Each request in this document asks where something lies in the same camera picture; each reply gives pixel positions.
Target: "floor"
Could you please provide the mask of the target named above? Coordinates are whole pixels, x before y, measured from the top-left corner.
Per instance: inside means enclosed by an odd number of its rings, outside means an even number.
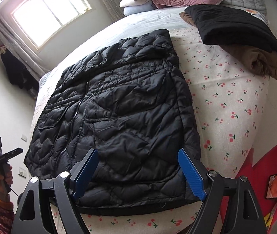
[[[262,116],[256,140],[253,144],[254,163],[277,144],[277,81],[270,79],[268,100]],[[222,222],[219,218],[213,234],[219,234]],[[277,234],[277,222],[271,229],[270,234]]]

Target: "bed sheet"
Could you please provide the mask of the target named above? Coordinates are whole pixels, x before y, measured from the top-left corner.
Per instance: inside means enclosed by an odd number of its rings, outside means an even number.
[[[38,95],[31,128],[62,74],[62,71],[92,51],[110,46],[122,38],[135,37],[155,29],[169,29],[180,59],[180,70],[193,95],[193,108],[200,134],[202,162],[209,170],[235,177],[255,139],[268,93],[269,78],[254,76],[217,45],[204,45],[198,30],[184,23],[169,8],[129,16],[99,32],[71,53],[49,75]],[[191,224],[201,202],[136,216],[83,215],[91,233],[173,234]],[[64,233],[58,211],[52,208],[58,233]]]

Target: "silver zipper teeth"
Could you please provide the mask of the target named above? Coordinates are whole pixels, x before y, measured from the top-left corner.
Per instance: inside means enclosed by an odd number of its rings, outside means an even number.
[[[87,82],[87,92],[86,92],[86,94],[85,94],[85,96],[84,96],[84,98],[83,98],[83,99],[85,99],[85,98],[86,98],[87,94],[88,94],[88,82]],[[76,111],[76,113],[74,114],[74,116],[73,116],[73,118],[72,118],[72,122],[71,122],[71,129],[70,129],[70,139],[68,140],[66,147],[62,150],[62,152],[59,154],[59,156],[58,156],[58,158],[57,158],[56,168],[55,168],[55,173],[57,172],[58,165],[59,165],[59,161],[60,161],[60,158],[61,158],[62,154],[64,154],[64,153],[65,153],[65,151],[67,150],[67,148],[68,148],[68,146],[69,146],[69,144],[70,144],[70,142],[71,142],[71,137],[72,137],[72,127],[73,127],[73,124],[74,124],[74,120],[76,119],[76,116],[78,115],[79,108],[80,108],[80,105],[81,105],[81,103],[82,103],[83,99],[81,99],[81,100],[79,101],[79,104],[78,104],[78,107],[77,107],[77,111]]]

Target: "quilted jacket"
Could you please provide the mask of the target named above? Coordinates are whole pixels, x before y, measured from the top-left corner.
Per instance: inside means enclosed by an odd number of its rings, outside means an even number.
[[[200,159],[189,87],[168,30],[119,41],[65,69],[34,129],[24,163],[54,178],[90,148],[99,165],[81,213],[155,213],[197,201],[178,164]]]

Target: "silver bolt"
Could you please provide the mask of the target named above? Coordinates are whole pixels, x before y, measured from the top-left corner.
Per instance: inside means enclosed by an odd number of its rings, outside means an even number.
[[[215,177],[217,175],[217,172],[216,171],[210,171],[210,172],[208,172],[208,175],[211,176],[211,177]]]
[[[241,176],[241,177],[240,177],[240,180],[243,181],[243,182],[246,182],[248,179],[247,179],[246,176]]]
[[[61,176],[62,178],[67,178],[67,177],[69,176],[69,172],[62,172],[62,173],[60,174],[60,176]]]
[[[31,182],[31,183],[35,183],[35,182],[37,182],[38,180],[39,180],[38,177],[33,177],[33,178],[30,179],[30,182]]]

